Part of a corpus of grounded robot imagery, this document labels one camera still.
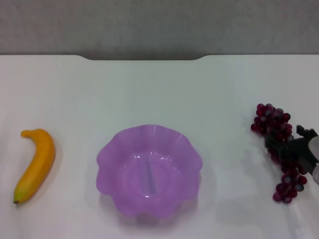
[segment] red grape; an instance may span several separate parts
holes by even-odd
[[[283,194],[287,189],[287,185],[283,183],[279,183],[276,185],[276,191],[280,194]]]
[[[256,116],[256,117],[254,118],[254,123],[256,123],[256,122],[260,122],[260,117],[259,117],[259,116]]]
[[[263,111],[262,110],[256,110],[256,115],[263,116]]]
[[[289,136],[293,133],[292,129],[291,128],[287,128],[286,129],[286,134]]]
[[[276,202],[280,202],[282,198],[281,198],[281,195],[276,192],[276,193],[273,194],[273,199]]]
[[[299,172],[300,174],[303,174],[303,175],[307,174],[307,171],[306,171],[305,168],[302,167],[302,166],[299,166],[299,167],[298,167],[298,172]]]
[[[276,109],[276,112],[280,112],[280,113],[282,113],[282,114],[283,114],[283,113],[284,113],[284,110],[283,110],[283,109],[281,109],[281,108],[277,108],[277,109]]]
[[[293,179],[289,175],[282,176],[281,180],[283,183],[288,184],[288,185],[291,184],[293,181]]]
[[[294,185],[294,189],[297,191],[297,192],[301,192],[304,190],[304,186],[301,184],[301,183],[297,183]]]
[[[307,178],[303,175],[300,175],[298,178],[298,182],[305,185],[307,183]]]
[[[264,104],[258,104],[257,105],[257,109],[258,110],[262,110],[264,107],[265,107]]]
[[[290,169],[288,169],[287,174],[294,178],[294,177],[298,176],[298,171],[296,168],[290,168]]]
[[[288,203],[291,203],[291,201],[293,200],[291,197],[289,197],[289,196],[284,196],[283,198],[282,198],[282,200],[283,200],[283,203],[286,203],[286,204],[288,204]]]
[[[265,134],[271,135],[280,144],[282,143],[283,146],[294,139],[292,136],[293,127],[288,123],[291,119],[289,113],[284,113],[281,108],[276,109],[272,104],[258,104],[256,115],[254,124],[250,126],[252,131],[258,132],[262,136]],[[282,159],[278,156],[278,152],[271,148],[267,148],[267,150],[271,155],[272,161],[280,164],[281,170],[285,173],[282,176],[282,183],[276,186],[273,199],[276,202],[282,201],[289,204],[298,195],[297,191],[301,192],[304,190],[304,184],[307,183],[307,179],[300,174],[306,174],[307,171],[299,165],[298,161]]]
[[[288,190],[287,195],[288,195],[289,197],[291,197],[291,198],[295,198],[295,197],[298,195],[298,193],[297,193],[296,190],[290,189],[290,190]]]
[[[289,113],[284,113],[284,120],[285,122],[288,122],[290,120],[290,114]]]
[[[251,126],[250,126],[250,129],[253,131],[253,132],[256,132],[258,130],[257,126],[253,123]]]

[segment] banana tip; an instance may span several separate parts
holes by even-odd
[[[22,137],[29,137],[30,136],[30,130],[23,130],[22,132],[21,132],[21,136]]]

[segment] gray wall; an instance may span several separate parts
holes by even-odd
[[[319,53],[319,0],[0,0],[0,54]]]

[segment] banana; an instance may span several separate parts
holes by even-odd
[[[36,145],[35,154],[14,190],[13,203],[18,204],[32,197],[44,181],[55,158],[52,137],[43,129],[24,130],[21,136],[30,138]]]

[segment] fake fruit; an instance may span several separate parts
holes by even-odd
[[[294,139],[292,125],[288,123],[291,115],[285,113],[283,109],[276,109],[272,104],[258,104],[256,115],[254,123],[250,126],[253,132],[261,136],[271,135],[273,139],[283,144]],[[284,173],[282,183],[276,186],[273,200],[289,204],[298,195],[298,192],[304,190],[307,178],[302,174],[307,174],[307,171],[297,161],[284,161],[280,158],[280,155],[271,149],[268,149],[268,152],[272,161],[279,164]]]
[[[35,154],[25,173],[14,190],[13,203],[28,200],[38,190],[49,173],[55,158],[55,146],[52,137],[43,129],[24,130],[21,136],[30,138],[36,145]]]

